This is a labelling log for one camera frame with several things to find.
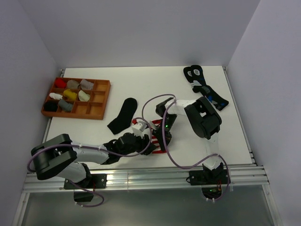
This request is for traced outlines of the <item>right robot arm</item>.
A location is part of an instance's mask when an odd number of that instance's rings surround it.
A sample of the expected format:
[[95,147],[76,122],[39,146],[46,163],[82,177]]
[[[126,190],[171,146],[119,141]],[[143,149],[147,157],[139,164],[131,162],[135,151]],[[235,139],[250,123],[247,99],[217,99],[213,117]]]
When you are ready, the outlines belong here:
[[[176,100],[169,98],[156,105],[156,114],[162,117],[161,124],[157,129],[159,131],[157,140],[162,149],[164,149],[171,159],[172,163],[181,169],[191,169],[202,164],[204,171],[204,180],[210,184],[215,183],[222,170],[224,163],[218,152],[218,133],[222,119],[216,112],[211,103],[205,98],[200,97],[196,100]],[[167,144],[170,142],[170,129],[173,126],[178,115],[186,116],[194,133],[205,141],[205,158],[198,163],[182,167],[178,165],[169,154]]]

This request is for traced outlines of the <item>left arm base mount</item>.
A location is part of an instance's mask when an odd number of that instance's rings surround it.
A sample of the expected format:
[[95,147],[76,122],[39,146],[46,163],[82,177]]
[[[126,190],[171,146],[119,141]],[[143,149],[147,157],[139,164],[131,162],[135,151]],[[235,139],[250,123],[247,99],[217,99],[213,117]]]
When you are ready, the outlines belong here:
[[77,183],[65,179],[63,188],[64,190],[74,190],[74,201],[86,205],[96,197],[95,193],[97,189],[106,188],[106,183],[107,174],[91,174],[91,177]]

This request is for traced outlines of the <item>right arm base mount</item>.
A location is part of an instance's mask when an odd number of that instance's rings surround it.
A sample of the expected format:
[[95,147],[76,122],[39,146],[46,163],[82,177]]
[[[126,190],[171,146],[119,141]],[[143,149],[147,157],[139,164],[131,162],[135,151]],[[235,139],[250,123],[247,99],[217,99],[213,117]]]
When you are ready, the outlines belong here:
[[204,166],[202,170],[189,171],[186,182],[191,186],[201,186],[203,196],[207,200],[214,202],[222,197],[222,186],[226,186],[226,191],[230,186],[231,180],[228,171],[223,169],[223,166],[214,170],[209,170]]

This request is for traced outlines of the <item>red white striped sock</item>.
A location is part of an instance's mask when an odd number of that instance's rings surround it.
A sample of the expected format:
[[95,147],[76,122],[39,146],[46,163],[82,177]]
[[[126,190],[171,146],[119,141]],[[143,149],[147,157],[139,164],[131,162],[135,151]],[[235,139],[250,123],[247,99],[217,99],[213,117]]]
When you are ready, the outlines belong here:
[[[161,154],[166,153],[165,146],[163,143],[163,135],[162,135],[162,119],[157,119],[151,121],[151,130],[152,130],[152,140],[151,142],[155,145],[155,149],[152,151],[153,154]],[[168,125],[164,127],[165,131],[165,141],[166,145],[168,145],[172,139],[172,135],[170,133],[170,128]]]

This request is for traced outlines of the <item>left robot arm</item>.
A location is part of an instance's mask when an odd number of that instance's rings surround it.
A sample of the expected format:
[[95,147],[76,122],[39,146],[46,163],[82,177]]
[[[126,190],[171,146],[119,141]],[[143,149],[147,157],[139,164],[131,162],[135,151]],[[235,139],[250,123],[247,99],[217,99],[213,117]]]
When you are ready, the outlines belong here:
[[88,162],[111,165],[122,157],[149,155],[155,149],[148,134],[125,133],[118,139],[96,146],[72,142],[68,134],[61,134],[34,147],[29,164],[34,165],[33,172],[38,180],[61,177],[86,188],[92,182]]

